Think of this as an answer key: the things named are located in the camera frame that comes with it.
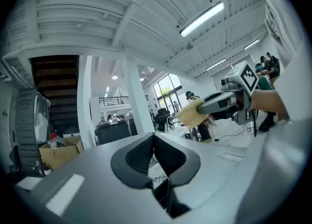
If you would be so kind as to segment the white pillar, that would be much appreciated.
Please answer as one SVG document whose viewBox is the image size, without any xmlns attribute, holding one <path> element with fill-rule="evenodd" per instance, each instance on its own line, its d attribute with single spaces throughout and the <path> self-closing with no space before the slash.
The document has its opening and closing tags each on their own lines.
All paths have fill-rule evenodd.
<svg viewBox="0 0 312 224">
<path fill-rule="evenodd" d="M 154 132 L 155 129 L 140 81 L 135 56 L 127 47 L 124 47 L 124 55 L 122 65 L 137 133 Z"/>
<path fill-rule="evenodd" d="M 96 146 L 90 110 L 92 56 L 79 57 L 77 88 L 78 126 L 84 150 Z"/>
</svg>

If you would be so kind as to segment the person's white t-shirt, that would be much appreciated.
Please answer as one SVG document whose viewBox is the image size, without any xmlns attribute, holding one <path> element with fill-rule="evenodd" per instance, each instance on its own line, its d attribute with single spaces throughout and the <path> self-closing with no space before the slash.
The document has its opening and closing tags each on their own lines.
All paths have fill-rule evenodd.
<svg viewBox="0 0 312 224">
<path fill-rule="evenodd" d="M 274 86 L 292 120 L 312 118 L 312 44 L 289 0 L 266 0 L 265 24 L 284 67 Z"/>
</svg>

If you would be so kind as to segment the person's right forearm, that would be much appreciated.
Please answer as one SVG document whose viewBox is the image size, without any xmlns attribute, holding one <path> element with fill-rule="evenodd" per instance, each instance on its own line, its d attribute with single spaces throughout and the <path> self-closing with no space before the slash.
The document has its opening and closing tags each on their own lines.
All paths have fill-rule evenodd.
<svg viewBox="0 0 312 224">
<path fill-rule="evenodd" d="M 276 90 L 256 89 L 252 94 L 248 111 L 255 109 L 277 113 L 279 120 L 287 120 L 289 118 L 284 103 Z"/>
</svg>

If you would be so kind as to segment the large cardboard box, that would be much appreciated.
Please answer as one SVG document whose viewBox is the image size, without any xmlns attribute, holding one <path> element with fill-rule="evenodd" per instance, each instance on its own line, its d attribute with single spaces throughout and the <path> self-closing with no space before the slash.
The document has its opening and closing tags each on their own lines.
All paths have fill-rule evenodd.
<svg viewBox="0 0 312 224">
<path fill-rule="evenodd" d="M 51 170 L 56 170 L 84 151 L 80 136 L 64 139 L 64 147 L 52 148 L 47 143 L 39 148 L 42 162 Z"/>
</svg>

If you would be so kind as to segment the yellow sponge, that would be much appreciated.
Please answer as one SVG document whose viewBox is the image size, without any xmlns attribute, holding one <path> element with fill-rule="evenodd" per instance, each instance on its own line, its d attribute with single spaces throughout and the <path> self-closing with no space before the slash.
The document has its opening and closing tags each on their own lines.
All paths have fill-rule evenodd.
<svg viewBox="0 0 312 224">
<path fill-rule="evenodd" d="M 206 121 L 208 114 L 200 114 L 197 112 L 197 107 L 204 103 L 203 99 L 192 100 L 188 106 L 182 108 L 175 117 L 180 120 L 189 129 L 192 129 L 202 122 Z"/>
</svg>

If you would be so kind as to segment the grey white appliance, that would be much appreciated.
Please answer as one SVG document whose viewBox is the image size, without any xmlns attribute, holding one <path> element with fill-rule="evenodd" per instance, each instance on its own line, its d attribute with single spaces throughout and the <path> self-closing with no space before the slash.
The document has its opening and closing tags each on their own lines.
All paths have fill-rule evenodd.
<svg viewBox="0 0 312 224">
<path fill-rule="evenodd" d="M 50 101 L 36 88 L 21 89 L 16 104 L 18 144 L 42 144 L 48 140 Z"/>
</svg>

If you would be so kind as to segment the dark grey machine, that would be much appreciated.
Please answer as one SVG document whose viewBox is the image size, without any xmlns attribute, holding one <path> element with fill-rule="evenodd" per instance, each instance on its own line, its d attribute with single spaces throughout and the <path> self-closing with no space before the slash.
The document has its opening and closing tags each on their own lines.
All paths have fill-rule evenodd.
<svg viewBox="0 0 312 224">
<path fill-rule="evenodd" d="M 42 163 L 39 145 L 15 145 L 10 152 L 10 159 L 17 169 L 26 177 L 44 177 L 44 165 Z"/>
</svg>

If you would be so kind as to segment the glass window wall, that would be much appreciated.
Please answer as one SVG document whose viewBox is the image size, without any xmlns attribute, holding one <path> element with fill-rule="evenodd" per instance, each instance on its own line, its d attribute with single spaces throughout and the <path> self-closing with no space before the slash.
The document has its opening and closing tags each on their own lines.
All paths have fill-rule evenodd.
<svg viewBox="0 0 312 224">
<path fill-rule="evenodd" d="M 170 113 L 178 112 L 180 100 L 178 91 L 182 88 L 177 75 L 168 74 L 153 85 L 159 108 L 165 108 Z"/>
</svg>

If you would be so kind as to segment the ceiling tube light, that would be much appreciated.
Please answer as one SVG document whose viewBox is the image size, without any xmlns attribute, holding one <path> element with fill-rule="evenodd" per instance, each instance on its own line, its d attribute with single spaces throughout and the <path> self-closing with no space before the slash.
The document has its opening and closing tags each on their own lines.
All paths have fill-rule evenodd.
<svg viewBox="0 0 312 224">
<path fill-rule="evenodd" d="M 244 51 L 253 47 L 254 45 L 256 45 L 259 42 L 259 39 L 254 40 L 253 42 L 251 42 L 250 44 L 248 44 L 247 46 L 244 47 Z"/>
<path fill-rule="evenodd" d="M 215 64 L 213 64 L 213 65 L 209 66 L 208 68 L 206 68 L 206 71 L 209 71 L 209 70 L 211 70 L 211 69 L 213 69 L 213 68 L 217 67 L 218 65 L 220 65 L 220 64 L 222 64 L 222 63 L 224 63 L 226 60 L 227 60 L 227 59 L 226 59 L 226 58 L 224 58 L 224 59 L 222 59 L 222 60 L 218 61 L 217 63 L 215 63 Z"/>
<path fill-rule="evenodd" d="M 182 37 L 187 37 L 190 33 L 196 30 L 199 26 L 205 23 L 208 19 L 212 18 L 217 13 L 221 12 L 224 9 L 224 3 L 218 2 L 199 16 L 197 16 L 193 21 L 187 24 L 183 29 L 180 30 L 180 35 Z"/>
</svg>

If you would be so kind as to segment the black office chair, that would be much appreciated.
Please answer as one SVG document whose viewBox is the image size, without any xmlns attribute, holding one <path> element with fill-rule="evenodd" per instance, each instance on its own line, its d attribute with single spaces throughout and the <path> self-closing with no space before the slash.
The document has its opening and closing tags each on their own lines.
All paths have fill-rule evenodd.
<svg viewBox="0 0 312 224">
<path fill-rule="evenodd" d="M 170 111 L 166 108 L 161 108 L 158 110 L 156 115 L 156 119 L 158 122 L 158 130 L 164 132 L 165 131 L 165 124 L 167 123 L 167 118 L 170 116 Z"/>
</svg>

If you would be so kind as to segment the dark wooden staircase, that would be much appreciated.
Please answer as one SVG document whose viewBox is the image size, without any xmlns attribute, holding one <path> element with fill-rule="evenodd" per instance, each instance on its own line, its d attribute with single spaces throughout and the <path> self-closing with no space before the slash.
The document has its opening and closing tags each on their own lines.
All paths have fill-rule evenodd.
<svg viewBox="0 0 312 224">
<path fill-rule="evenodd" d="M 79 133 L 76 55 L 53 55 L 30 59 L 35 87 L 50 101 L 50 129 L 63 136 Z"/>
</svg>

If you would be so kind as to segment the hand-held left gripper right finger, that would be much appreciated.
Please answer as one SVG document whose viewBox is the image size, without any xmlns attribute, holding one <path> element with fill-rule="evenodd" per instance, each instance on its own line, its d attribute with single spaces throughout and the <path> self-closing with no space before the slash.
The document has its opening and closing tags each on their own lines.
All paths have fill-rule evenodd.
<svg viewBox="0 0 312 224">
<path fill-rule="evenodd" d="M 154 154 L 169 178 L 167 208 L 156 224 L 238 224 L 263 141 L 248 148 L 200 143 L 156 133 Z"/>
</svg>

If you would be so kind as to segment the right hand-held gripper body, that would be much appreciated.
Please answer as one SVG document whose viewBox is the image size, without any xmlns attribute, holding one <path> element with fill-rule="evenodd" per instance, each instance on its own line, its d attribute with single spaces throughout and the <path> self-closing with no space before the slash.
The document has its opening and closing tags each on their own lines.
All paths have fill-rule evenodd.
<svg viewBox="0 0 312 224">
<path fill-rule="evenodd" d="M 220 80 L 220 90 L 232 93 L 228 112 L 238 125 L 255 120 L 254 114 L 249 115 L 249 108 L 257 84 L 258 77 L 247 61 L 236 64 Z"/>
</svg>

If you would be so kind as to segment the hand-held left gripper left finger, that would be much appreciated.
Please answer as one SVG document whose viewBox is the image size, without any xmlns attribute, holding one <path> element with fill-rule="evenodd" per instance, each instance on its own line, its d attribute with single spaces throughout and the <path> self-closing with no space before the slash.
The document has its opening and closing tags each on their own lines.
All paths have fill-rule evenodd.
<svg viewBox="0 0 312 224">
<path fill-rule="evenodd" d="M 83 151 L 17 192 L 46 224 L 167 224 L 171 217 L 148 176 L 153 134 L 141 134 Z"/>
</svg>

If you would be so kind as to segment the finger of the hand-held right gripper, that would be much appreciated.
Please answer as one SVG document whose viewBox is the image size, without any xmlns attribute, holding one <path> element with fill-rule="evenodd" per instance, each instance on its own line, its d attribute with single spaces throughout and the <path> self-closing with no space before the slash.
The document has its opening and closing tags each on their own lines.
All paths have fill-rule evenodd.
<svg viewBox="0 0 312 224">
<path fill-rule="evenodd" d="M 230 95 L 210 95 L 204 103 L 197 106 L 197 112 L 212 115 L 215 120 L 232 118 L 235 114 L 235 103 L 231 104 Z"/>
<path fill-rule="evenodd" d="M 232 91 L 217 91 L 204 98 L 204 102 L 221 102 L 231 103 L 234 100 L 234 92 Z"/>
</svg>

